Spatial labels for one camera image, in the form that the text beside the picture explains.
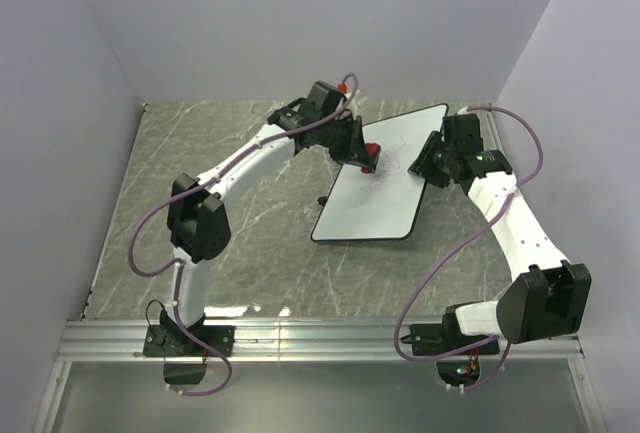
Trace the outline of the white whiteboard black frame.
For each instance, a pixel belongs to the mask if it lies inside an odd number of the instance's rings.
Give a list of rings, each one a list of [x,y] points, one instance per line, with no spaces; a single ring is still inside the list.
[[[311,232],[317,243],[405,240],[417,222],[426,190],[409,172],[449,106],[438,104],[363,127],[364,139],[381,146],[376,171],[343,166]]]

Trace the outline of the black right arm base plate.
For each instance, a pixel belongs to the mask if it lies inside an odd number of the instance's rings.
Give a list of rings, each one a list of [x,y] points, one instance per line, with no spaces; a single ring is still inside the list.
[[[486,335],[465,335],[459,326],[442,321],[436,323],[414,323],[409,333],[400,337],[402,345],[408,345],[416,357],[444,358],[446,355],[495,355],[500,352],[496,339]]]

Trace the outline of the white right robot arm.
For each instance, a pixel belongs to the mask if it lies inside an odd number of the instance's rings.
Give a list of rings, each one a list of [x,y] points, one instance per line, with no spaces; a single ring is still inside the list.
[[[409,171],[428,184],[459,186],[484,216],[509,267],[511,284],[497,300],[450,306],[441,339],[455,353],[476,341],[502,337],[513,344],[576,333],[582,323],[592,277],[571,262],[544,232],[520,189],[506,156],[488,150],[480,132],[481,107],[446,116],[428,137]]]

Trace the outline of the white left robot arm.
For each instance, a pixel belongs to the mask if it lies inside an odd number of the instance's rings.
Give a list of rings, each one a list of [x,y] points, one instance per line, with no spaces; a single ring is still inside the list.
[[[264,126],[234,155],[191,178],[175,180],[168,227],[174,255],[169,316],[174,324],[166,341],[180,355],[196,352],[203,332],[204,288],[214,258],[230,243],[231,207],[263,176],[311,147],[324,148],[332,161],[363,173],[375,171],[381,148],[364,139],[362,119],[353,103],[357,86],[317,81],[307,96],[273,111]]]

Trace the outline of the red whiteboard eraser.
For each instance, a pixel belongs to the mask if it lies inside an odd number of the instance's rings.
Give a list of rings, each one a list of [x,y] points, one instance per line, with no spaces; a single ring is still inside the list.
[[[373,174],[377,168],[381,154],[381,146],[377,143],[369,142],[365,144],[365,149],[369,157],[369,162],[361,167],[361,172],[364,174]]]

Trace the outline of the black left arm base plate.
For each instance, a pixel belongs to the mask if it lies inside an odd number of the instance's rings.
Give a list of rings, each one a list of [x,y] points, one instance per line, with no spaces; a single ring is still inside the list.
[[[235,336],[234,326],[204,325],[197,327],[192,335],[223,356],[231,356]],[[210,356],[211,353],[179,329],[173,331],[157,324],[150,325],[147,329],[142,355],[149,358],[177,358]]]

